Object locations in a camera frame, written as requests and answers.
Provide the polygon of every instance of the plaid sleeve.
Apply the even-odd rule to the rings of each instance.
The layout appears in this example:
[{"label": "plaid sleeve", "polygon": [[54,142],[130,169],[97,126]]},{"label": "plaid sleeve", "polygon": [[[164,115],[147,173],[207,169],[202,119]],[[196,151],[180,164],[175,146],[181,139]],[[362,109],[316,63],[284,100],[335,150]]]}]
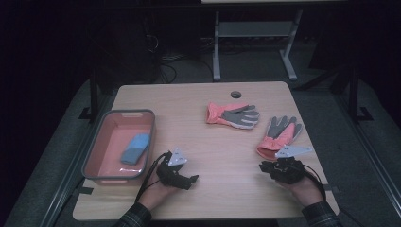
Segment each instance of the plaid sleeve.
[{"label": "plaid sleeve", "polygon": [[307,206],[302,210],[310,227],[341,227],[339,218],[327,201],[321,201]]},{"label": "plaid sleeve", "polygon": [[114,227],[145,227],[151,220],[150,211],[141,203],[134,204]]}]

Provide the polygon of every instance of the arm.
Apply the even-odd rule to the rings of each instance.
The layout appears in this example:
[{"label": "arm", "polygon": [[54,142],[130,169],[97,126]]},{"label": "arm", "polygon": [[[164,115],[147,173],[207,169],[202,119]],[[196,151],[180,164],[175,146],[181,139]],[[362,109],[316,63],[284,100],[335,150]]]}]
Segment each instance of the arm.
[{"label": "arm", "polygon": [[144,191],[141,198],[135,203],[114,225],[114,227],[144,227],[151,221],[151,211],[171,194],[180,190],[172,186],[164,186],[159,182],[155,172],[149,179],[150,187]]},{"label": "arm", "polygon": [[330,205],[327,201],[323,200],[319,189],[307,177],[303,177],[299,182],[294,184],[277,183],[289,190],[295,199],[304,207],[302,213],[309,226],[342,226]]}]

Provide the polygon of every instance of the white tag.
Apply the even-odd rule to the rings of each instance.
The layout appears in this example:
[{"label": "white tag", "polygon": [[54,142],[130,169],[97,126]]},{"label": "white tag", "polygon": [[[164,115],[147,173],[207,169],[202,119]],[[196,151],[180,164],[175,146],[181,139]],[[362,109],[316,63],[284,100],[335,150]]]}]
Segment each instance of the white tag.
[{"label": "white tag", "polygon": [[298,154],[307,153],[313,151],[313,148],[304,148],[304,147],[294,147],[285,145],[281,148],[277,153],[275,153],[276,158],[289,158]]},{"label": "white tag", "polygon": [[168,166],[177,166],[185,164],[188,160],[183,157],[183,153],[179,148],[176,148],[174,152],[172,152],[170,161],[168,162]]}]

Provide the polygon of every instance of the black grommet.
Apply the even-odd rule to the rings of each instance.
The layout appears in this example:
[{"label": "black grommet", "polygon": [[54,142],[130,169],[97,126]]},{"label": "black grommet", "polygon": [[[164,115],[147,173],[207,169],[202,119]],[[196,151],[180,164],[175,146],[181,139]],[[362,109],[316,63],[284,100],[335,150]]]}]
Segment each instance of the black grommet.
[{"label": "black grommet", "polygon": [[241,98],[242,94],[238,91],[231,92],[231,97],[233,98]]}]

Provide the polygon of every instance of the person's left hand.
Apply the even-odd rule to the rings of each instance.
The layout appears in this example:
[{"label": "person's left hand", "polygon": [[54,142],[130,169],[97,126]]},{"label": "person's left hand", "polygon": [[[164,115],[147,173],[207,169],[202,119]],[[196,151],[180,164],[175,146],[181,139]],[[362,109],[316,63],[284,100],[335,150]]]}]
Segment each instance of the person's left hand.
[{"label": "person's left hand", "polygon": [[156,171],[152,173],[148,180],[148,187],[141,198],[139,198],[138,202],[147,207],[149,211],[163,203],[163,201],[171,194],[180,190],[180,188],[173,186],[164,186],[160,181],[159,177],[156,174]]}]

